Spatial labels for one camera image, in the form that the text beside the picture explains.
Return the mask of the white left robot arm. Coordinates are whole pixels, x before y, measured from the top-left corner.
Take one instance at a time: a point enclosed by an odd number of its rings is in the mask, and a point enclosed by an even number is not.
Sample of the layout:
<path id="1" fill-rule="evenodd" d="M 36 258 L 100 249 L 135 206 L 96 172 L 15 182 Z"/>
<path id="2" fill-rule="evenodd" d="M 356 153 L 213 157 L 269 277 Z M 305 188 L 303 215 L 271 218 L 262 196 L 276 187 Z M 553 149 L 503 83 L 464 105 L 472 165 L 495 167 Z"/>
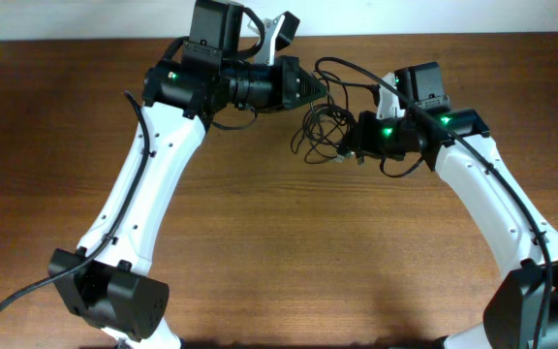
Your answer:
<path id="1" fill-rule="evenodd" d="M 190 32 L 166 48 L 132 101 L 137 133 L 99 216 L 74 251 L 58 249 L 49 261 L 67 309 L 120 348 L 180 346 L 165 319 L 169 287 L 149 271 L 177 182 L 216 114 L 227 106 L 253 115 L 289 111 L 326 94 L 296 57 L 283 54 L 297 17 L 252 17 L 259 39 L 244 49 L 240 30 L 249 16 L 233 1 L 195 4 Z"/>

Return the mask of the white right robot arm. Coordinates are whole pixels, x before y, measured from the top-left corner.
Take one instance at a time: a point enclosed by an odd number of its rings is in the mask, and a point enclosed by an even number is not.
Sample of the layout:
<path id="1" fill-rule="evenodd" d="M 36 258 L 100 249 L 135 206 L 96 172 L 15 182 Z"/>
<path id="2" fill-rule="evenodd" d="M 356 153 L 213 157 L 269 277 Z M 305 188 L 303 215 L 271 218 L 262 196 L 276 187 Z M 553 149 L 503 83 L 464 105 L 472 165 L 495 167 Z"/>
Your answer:
<path id="1" fill-rule="evenodd" d="M 502 282 L 481 322 L 434 341 L 436 348 L 558 348 L 558 232 L 505 165 L 472 109 L 453 110 L 435 62 L 377 79 L 377 111 L 359 117 L 358 156 L 401 160 L 417 153 L 477 224 Z"/>

